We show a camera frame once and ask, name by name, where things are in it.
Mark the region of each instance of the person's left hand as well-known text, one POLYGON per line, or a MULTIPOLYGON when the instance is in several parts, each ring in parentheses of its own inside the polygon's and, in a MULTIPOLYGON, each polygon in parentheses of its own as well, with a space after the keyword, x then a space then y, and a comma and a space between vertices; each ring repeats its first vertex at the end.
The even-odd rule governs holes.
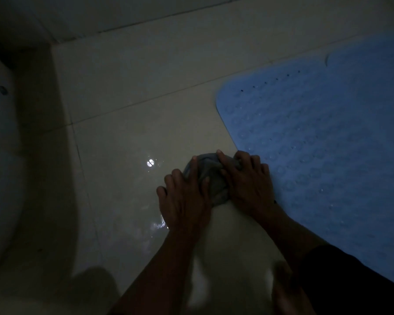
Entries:
POLYGON ((166 188, 159 186, 159 209, 170 231, 183 233, 197 240, 210 221, 212 204, 209 178, 198 185, 197 157, 191 159, 190 175, 184 179, 179 169, 165 176, 166 188))

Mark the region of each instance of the forearm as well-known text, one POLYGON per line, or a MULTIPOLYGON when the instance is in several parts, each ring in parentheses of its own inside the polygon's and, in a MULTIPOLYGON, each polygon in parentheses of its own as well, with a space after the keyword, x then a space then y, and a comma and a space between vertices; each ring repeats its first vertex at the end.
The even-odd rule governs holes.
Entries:
POLYGON ((291 219, 278 205, 258 210, 255 220, 277 245, 293 272, 298 273, 304 257, 325 240, 291 219))
POLYGON ((110 314, 178 314, 195 240, 170 232, 110 314))

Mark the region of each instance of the tile floor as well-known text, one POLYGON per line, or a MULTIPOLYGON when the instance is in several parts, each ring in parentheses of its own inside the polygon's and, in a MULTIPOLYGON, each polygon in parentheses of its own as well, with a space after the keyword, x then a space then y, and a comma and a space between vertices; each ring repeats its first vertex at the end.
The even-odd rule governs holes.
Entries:
MULTIPOLYGON (((222 84, 391 26, 386 0, 240 0, 23 58, 28 198, 0 263, 0 312, 105 313, 166 235, 163 176, 194 154, 235 153, 215 107, 222 84)), ((189 312, 268 310, 265 275, 279 258, 253 221, 216 208, 189 312)))

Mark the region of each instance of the black sleeve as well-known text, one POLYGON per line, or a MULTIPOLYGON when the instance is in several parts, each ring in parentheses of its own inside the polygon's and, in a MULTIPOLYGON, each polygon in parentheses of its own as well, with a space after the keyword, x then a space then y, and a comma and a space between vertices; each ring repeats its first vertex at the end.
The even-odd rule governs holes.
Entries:
POLYGON ((307 254, 299 281, 318 315, 394 312, 394 283, 332 245, 307 254))

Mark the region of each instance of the blue anti-slip mat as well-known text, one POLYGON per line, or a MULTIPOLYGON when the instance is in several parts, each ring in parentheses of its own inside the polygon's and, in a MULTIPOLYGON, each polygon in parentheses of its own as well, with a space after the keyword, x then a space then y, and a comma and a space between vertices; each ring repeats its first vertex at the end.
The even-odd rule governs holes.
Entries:
POLYGON ((291 217, 394 281, 394 33, 227 83, 236 147, 270 165, 291 217))

